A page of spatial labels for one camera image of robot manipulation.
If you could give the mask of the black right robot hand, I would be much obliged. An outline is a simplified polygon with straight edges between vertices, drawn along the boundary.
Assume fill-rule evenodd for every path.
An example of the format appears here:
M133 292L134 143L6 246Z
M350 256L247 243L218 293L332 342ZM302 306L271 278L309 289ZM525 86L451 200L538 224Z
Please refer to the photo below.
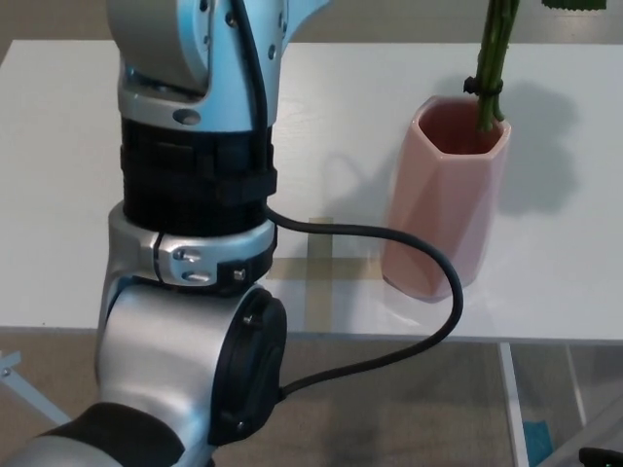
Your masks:
M623 453L612 449L582 448L578 460L584 467L623 467Z

